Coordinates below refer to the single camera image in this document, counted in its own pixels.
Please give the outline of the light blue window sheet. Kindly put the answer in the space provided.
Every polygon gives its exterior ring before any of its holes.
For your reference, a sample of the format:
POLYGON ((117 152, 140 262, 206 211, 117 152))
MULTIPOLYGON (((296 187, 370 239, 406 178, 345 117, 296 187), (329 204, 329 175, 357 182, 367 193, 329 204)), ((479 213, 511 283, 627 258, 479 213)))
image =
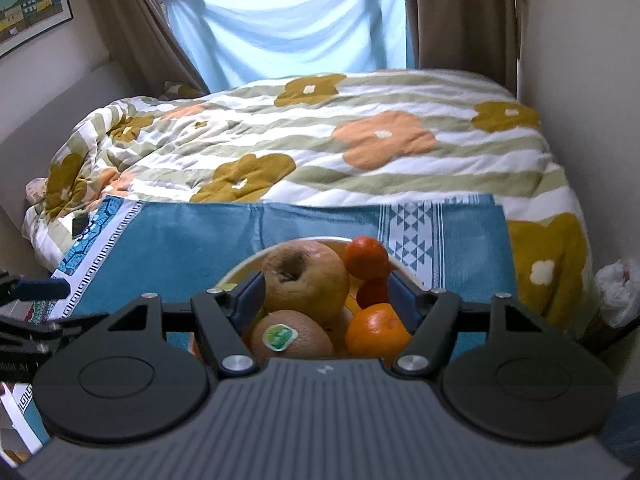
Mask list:
POLYGON ((165 0, 211 92, 262 79, 414 65, 405 0, 165 0))

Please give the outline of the green apple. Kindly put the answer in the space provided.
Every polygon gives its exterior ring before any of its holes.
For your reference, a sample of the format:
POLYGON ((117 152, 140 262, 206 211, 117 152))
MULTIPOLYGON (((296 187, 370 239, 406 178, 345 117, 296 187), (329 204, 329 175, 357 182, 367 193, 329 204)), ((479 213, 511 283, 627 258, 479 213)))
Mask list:
POLYGON ((254 322, 264 299, 265 284, 263 282, 238 285, 228 292, 222 312, 238 333, 244 333, 254 322))

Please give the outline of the floral striped duvet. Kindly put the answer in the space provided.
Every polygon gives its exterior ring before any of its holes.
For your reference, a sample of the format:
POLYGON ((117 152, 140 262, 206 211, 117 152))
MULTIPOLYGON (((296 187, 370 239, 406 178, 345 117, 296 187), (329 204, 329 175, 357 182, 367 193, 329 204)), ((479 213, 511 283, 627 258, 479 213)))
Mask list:
POLYGON ((52 157, 22 231, 54 269, 73 220, 107 195, 358 206, 472 194, 506 214, 523 304, 582 335, 597 310, 591 250, 539 115, 455 70, 267 79, 209 96, 166 84, 159 99, 93 106, 52 157))

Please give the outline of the black phone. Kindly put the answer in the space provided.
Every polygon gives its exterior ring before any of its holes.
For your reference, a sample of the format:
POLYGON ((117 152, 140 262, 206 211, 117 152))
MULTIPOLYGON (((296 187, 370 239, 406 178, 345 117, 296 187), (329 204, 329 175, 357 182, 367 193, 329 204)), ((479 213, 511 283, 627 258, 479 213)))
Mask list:
POLYGON ((72 221, 72 237, 77 238, 87 229, 90 223, 90 214, 88 212, 81 212, 73 218, 72 221))

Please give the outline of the framed wall picture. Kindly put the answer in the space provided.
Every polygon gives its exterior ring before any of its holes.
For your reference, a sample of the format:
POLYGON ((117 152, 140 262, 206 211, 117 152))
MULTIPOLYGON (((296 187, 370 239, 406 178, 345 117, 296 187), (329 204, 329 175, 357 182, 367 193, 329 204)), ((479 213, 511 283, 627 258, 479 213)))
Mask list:
POLYGON ((1 0, 1 56, 72 18, 68 0, 1 0))

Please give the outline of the white plastic bag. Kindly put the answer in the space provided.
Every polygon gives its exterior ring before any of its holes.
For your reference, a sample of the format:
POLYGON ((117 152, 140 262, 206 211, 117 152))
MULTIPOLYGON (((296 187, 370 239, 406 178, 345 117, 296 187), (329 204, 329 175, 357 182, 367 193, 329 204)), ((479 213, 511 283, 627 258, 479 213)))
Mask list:
POLYGON ((612 328, 622 328, 639 316, 639 260, 620 259, 596 273, 600 315, 612 328))

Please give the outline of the large orange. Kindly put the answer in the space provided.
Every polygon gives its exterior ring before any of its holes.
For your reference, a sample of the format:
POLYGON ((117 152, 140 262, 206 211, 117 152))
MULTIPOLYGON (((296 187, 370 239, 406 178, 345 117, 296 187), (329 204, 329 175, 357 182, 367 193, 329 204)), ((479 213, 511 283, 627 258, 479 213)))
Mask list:
POLYGON ((344 343, 354 358, 393 362, 409 343, 405 329, 390 304, 375 304, 358 312, 347 327, 344 343))

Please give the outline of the brown left curtain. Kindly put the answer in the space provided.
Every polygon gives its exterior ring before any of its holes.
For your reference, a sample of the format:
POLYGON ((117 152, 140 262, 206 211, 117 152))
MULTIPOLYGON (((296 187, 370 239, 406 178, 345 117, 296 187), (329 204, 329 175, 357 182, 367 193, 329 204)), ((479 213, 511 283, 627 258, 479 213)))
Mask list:
POLYGON ((88 1, 105 47, 139 96, 160 96, 167 81, 208 91, 158 0, 88 1))

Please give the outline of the blue patterned cloth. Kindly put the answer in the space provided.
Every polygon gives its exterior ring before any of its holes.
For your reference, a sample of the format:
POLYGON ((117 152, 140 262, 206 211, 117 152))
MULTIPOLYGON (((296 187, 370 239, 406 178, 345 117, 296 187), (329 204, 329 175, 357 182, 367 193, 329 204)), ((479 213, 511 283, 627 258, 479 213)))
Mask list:
POLYGON ((516 291, 506 218, 489 195, 326 208, 107 197, 53 267, 70 283, 70 296, 33 302, 26 318, 41 323, 113 313, 142 292, 182 301, 285 240, 356 236, 382 242, 427 288, 473 302, 516 291))

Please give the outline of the red tomato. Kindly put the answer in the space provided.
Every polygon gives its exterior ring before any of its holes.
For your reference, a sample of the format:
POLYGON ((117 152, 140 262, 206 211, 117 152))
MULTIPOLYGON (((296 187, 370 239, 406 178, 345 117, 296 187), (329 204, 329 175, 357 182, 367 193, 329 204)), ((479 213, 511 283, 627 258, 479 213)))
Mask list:
POLYGON ((356 292, 356 301, 361 309, 388 304, 387 278, 372 278, 364 281, 356 292))

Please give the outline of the cream fruit bowl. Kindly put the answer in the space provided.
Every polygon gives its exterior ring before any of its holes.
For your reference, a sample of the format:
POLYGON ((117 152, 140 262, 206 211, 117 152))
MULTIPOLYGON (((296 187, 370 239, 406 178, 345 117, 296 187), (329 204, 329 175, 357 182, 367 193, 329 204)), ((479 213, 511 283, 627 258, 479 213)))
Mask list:
MULTIPOLYGON (((299 238, 299 240, 315 240, 316 242, 325 244, 329 248, 333 249, 334 252, 336 252, 337 255, 339 255, 342 258, 342 260, 343 260, 345 247, 350 242, 350 240, 322 240, 322 238, 299 238)), ((250 274, 250 272, 252 271, 262 272, 260 270, 260 267, 262 266, 262 260, 264 260, 265 256, 268 254, 268 252, 272 247, 250 258, 250 260, 245 261, 242 264, 242 266, 240 266, 230 274, 229 281, 227 284, 218 285, 217 287, 220 287, 226 292, 231 292, 236 285, 239 285, 244 280, 244 278, 246 278, 247 275, 250 274)), ((388 273, 386 276, 384 276, 384 278, 388 278, 388 276, 394 271, 400 271, 402 274, 405 274, 398 268, 398 266, 395 266, 393 264, 393 261, 390 258, 390 256, 388 256, 388 258, 390 259, 390 270, 388 270, 388 273)), ((342 312, 339 315, 337 315, 337 317, 334 318, 329 323, 326 323, 324 325, 319 324, 324 329, 324 331, 328 334, 330 341, 332 342, 334 347, 333 356, 325 359, 340 358, 341 356, 350 356, 346 350, 346 346, 344 343, 344 336, 345 336, 347 327, 349 326, 349 323, 352 322, 352 318, 358 312, 363 310, 357 304, 356 292, 359 286, 364 281, 361 281, 359 278, 355 278, 349 272, 348 274, 349 274, 349 293, 346 298, 342 312)), ((250 326, 250 330, 243 337, 244 342, 247 344, 248 350, 250 350, 250 336, 252 336, 255 326, 267 314, 269 314, 269 312, 264 308, 264 304, 262 304, 262 308, 258 312, 258 315, 256 315, 256 318, 254 318, 254 322, 252 326, 250 326)))

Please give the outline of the small orange tangerine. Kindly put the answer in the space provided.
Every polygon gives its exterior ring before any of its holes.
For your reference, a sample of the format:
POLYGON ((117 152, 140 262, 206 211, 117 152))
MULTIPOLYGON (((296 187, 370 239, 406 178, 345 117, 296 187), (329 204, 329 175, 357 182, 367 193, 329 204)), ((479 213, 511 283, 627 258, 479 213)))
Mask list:
POLYGON ((373 237, 357 236, 345 247, 343 262, 347 271, 361 281, 384 278, 390 259, 384 245, 373 237))

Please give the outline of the brown right curtain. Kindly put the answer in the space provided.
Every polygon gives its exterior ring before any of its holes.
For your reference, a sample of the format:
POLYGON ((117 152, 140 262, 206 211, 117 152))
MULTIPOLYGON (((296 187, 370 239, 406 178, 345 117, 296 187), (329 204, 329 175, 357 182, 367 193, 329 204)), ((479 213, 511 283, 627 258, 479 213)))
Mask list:
POLYGON ((516 0, 406 0, 414 64, 465 70, 516 90, 516 0))

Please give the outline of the brown curtain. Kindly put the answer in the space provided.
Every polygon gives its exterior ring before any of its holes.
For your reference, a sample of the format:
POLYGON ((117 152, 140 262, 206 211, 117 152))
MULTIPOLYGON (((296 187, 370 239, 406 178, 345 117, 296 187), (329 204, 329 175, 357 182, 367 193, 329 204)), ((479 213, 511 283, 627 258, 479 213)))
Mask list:
POLYGON ((167 81, 208 91, 158 0, 88 1, 105 47, 139 96, 160 96, 167 81))
POLYGON ((414 64, 465 70, 516 90, 516 0, 406 0, 414 64))

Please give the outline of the kiwi with sticker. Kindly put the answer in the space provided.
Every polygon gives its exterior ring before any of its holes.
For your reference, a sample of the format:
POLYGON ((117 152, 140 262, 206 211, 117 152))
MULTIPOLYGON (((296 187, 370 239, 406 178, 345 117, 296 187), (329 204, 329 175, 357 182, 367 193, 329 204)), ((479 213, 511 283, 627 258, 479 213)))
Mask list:
POLYGON ((264 316, 250 336, 250 350, 258 362, 271 358, 324 359, 334 353, 324 329, 309 316, 293 310, 264 316))

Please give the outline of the grey headboard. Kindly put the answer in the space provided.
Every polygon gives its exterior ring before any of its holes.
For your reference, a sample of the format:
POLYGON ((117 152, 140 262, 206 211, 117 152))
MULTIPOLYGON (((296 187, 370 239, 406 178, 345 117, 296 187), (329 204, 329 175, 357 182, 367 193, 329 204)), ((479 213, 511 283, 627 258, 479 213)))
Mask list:
POLYGON ((20 125, 1 143, 1 207, 20 228, 28 207, 25 186, 48 174, 49 162, 89 113, 132 96, 120 65, 109 62, 78 80, 20 125))

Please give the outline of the brown russet apple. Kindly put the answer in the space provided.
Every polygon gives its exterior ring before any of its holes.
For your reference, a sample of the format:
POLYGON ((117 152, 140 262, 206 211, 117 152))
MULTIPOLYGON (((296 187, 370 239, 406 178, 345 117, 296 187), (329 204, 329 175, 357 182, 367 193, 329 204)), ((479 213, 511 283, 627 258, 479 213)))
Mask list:
POLYGON ((293 310, 324 325, 339 315, 349 293, 342 258, 315 240, 289 240, 270 249, 260 267, 266 283, 264 308, 293 310))

